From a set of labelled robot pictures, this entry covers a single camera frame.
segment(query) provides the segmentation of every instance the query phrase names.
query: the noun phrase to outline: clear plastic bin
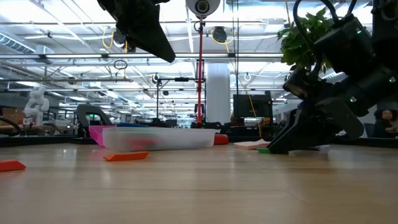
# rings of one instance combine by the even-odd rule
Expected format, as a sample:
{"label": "clear plastic bin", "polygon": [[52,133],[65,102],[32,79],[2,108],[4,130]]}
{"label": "clear plastic bin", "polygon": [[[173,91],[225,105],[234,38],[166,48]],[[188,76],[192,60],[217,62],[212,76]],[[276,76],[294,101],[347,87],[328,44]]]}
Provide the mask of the clear plastic bin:
{"label": "clear plastic bin", "polygon": [[212,147],[216,132],[215,129],[106,128],[103,142],[105,147],[123,152],[199,149]]}

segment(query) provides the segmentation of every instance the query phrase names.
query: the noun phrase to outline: wooden table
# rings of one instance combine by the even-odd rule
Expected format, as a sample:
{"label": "wooden table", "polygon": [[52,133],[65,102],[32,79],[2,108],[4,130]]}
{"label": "wooden table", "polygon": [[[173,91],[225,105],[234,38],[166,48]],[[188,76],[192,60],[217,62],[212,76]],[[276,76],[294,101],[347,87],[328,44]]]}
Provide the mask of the wooden table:
{"label": "wooden table", "polygon": [[1,148],[0,223],[397,223],[398,150],[258,154],[232,145],[105,162],[98,146]]}

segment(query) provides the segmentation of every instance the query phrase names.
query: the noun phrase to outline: person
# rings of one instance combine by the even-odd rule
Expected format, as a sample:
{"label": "person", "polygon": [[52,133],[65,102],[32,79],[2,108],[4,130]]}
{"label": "person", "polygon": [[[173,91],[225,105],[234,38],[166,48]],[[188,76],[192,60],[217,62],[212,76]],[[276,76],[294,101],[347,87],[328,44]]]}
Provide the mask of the person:
{"label": "person", "polygon": [[374,138],[395,138],[393,132],[398,130],[395,124],[394,115],[391,110],[382,110],[375,112],[376,124],[374,125]]}

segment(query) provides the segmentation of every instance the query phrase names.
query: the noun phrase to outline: chair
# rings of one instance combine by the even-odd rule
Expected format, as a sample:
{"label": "chair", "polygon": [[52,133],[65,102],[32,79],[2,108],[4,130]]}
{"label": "chair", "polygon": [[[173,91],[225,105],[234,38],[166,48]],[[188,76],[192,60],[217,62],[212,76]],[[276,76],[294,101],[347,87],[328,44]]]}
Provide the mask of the chair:
{"label": "chair", "polygon": [[368,138],[373,138],[374,136],[374,124],[364,123],[366,135]]}

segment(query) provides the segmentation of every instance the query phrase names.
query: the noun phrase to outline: pink object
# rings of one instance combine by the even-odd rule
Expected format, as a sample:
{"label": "pink object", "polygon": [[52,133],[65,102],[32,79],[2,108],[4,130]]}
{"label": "pink object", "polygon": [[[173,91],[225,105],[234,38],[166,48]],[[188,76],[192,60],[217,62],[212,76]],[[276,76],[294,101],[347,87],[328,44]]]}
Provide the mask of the pink object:
{"label": "pink object", "polygon": [[105,147],[104,146],[104,140],[102,138],[102,131],[104,128],[114,128],[113,125],[108,125],[108,126],[93,126],[90,125],[88,127],[88,131],[90,132],[90,137],[92,139],[94,139],[95,142],[97,142],[97,144],[99,144],[101,147]]}

